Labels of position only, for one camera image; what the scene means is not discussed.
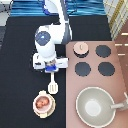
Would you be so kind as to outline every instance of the pink mat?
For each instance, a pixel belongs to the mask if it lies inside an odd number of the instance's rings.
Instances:
[[[66,56],[69,58],[69,67],[66,72],[66,128],[90,128],[78,117],[75,103],[79,92],[91,86],[100,87],[106,90],[118,103],[125,99],[124,92],[126,87],[123,75],[113,41],[86,41],[89,47],[89,54],[85,58],[78,58],[73,52],[73,46],[76,42],[70,42],[66,46]],[[107,45],[111,48],[111,55],[107,58],[99,57],[95,50],[98,45]],[[102,76],[98,71],[98,65],[101,62],[110,62],[115,67],[115,73],[112,76]],[[81,77],[75,73],[75,65],[78,62],[87,62],[91,67],[88,76]],[[115,119],[106,128],[128,128],[128,111],[116,112]]]

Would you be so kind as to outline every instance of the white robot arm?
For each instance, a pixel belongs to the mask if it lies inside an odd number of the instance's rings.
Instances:
[[[56,6],[60,25],[40,26],[35,33],[35,45],[38,53],[33,56],[33,67],[37,70],[45,68],[45,72],[58,71],[68,67],[68,58],[57,59],[55,44],[66,45],[72,39],[67,10],[64,0],[47,0]]]

